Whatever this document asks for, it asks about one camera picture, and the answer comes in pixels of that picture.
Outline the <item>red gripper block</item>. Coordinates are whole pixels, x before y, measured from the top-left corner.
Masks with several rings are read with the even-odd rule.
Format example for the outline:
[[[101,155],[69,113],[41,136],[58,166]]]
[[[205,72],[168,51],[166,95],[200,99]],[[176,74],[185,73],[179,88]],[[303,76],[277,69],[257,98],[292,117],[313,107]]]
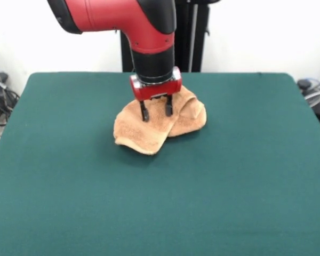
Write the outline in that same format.
[[[166,95],[165,114],[173,115],[172,95],[181,90],[181,72],[177,66],[173,68],[172,77],[164,83],[145,84],[137,75],[131,75],[130,84],[134,97],[139,101],[143,122],[149,121],[149,112],[144,101],[164,95]]]

